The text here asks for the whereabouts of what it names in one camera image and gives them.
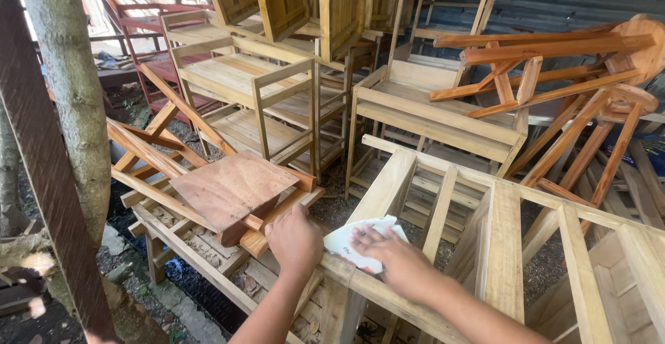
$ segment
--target round stool seat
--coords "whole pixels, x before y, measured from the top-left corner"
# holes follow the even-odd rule
[[[608,105],[598,114],[598,119],[614,123],[624,123],[634,104],[642,104],[640,116],[653,113],[658,108],[658,100],[649,92],[622,83],[604,88],[611,91]]]

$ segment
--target corrugated metal wall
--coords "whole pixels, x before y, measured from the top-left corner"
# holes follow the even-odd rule
[[[478,2],[479,0],[439,0],[453,2]],[[627,20],[638,13],[648,13],[651,18],[665,23],[665,0],[496,0],[484,34],[552,33],[572,30],[617,20]],[[475,8],[435,7],[430,26],[471,28]],[[423,8],[420,25],[425,23],[427,9]],[[455,58],[455,49],[425,48],[430,56]],[[581,64],[585,58],[546,60],[544,70]],[[478,67],[474,81],[489,71]],[[665,74],[652,83],[643,85],[653,95],[665,101]]]

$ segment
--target wooden post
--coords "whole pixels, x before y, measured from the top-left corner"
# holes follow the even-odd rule
[[[0,0],[0,98],[88,343],[120,343],[19,0]]]

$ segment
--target dirt ground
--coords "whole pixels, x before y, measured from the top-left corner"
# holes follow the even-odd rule
[[[117,88],[108,95],[116,108],[116,118],[121,122],[134,123],[139,114],[147,108],[137,85]],[[189,129],[187,124],[174,120],[168,129],[196,152],[203,155],[203,149],[198,136]],[[211,149],[212,158],[220,159],[223,157],[223,154],[219,150],[214,147]],[[364,145],[360,144],[357,145],[354,153],[359,158],[364,151]],[[29,218],[40,219],[38,207],[30,190],[25,171],[23,171],[23,168],[21,169],[20,191],[24,213]],[[359,199],[353,196],[348,201],[344,199],[345,169],[346,164],[338,160],[328,170],[323,172],[320,185],[326,189],[326,194],[310,208],[312,214],[333,229],[342,226],[346,218],[349,217],[353,209],[360,202]],[[540,208],[535,204],[522,204],[521,221],[523,234],[525,234],[539,212]],[[113,210],[110,210],[110,218],[113,215]],[[422,230],[417,226],[402,220],[398,224],[403,226],[411,242],[415,242],[420,238]],[[439,270],[445,268],[446,263],[452,256],[453,248],[454,246],[451,243],[441,240],[435,262],[435,266]],[[562,266],[563,259],[561,237],[557,231],[524,267],[526,307],[530,306],[549,286],[553,285],[565,274],[566,269]],[[125,288],[127,288],[137,301],[145,305],[145,308],[158,323],[165,325],[165,328],[170,333],[171,343],[197,343],[189,335],[187,329],[179,322],[179,319],[162,306],[146,289],[150,279],[148,277],[145,256],[142,252],[139,252],[134,247],[130,247],[120,255],[111,255],[108,249],[103,247],[97,255],[97,261],[103,273],[111,271],[124,262],[131,262],[133,264],[134,276],[125,282]],[[37,319],[29,318],[29,315],[26,315],[26,311],[0,317],[0,344],[67,344],[84,342],[85,339],[82,336],[78,321],[71,318],[64,307],[57,301],[53,301],[47,305],[46,313]]]

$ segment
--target dry leaf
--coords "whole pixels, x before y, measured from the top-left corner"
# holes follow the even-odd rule
[[[251,276],[245,278],[245,291],[251,292],[256,288],[256,281]]]
[[[312,323],[309,324],[309,333],[314,335],[319,331],[319,321],[312,321]]]
[[[220,258],[218,256],[213,256],[212,259],[210,259],[210,264],[215,269],[218,268],[221,264]]]
[[[298,316],[296,318],[295,322],[293,322],[293,330],[292,331],[300,331],[303,328],[305,328],[306,326],[307,326],[307,321],[304,318]]]
[[[203,235],[205,233],[205,227],[197,224],[192,228],[192,231],[194,232],[194,235]]]

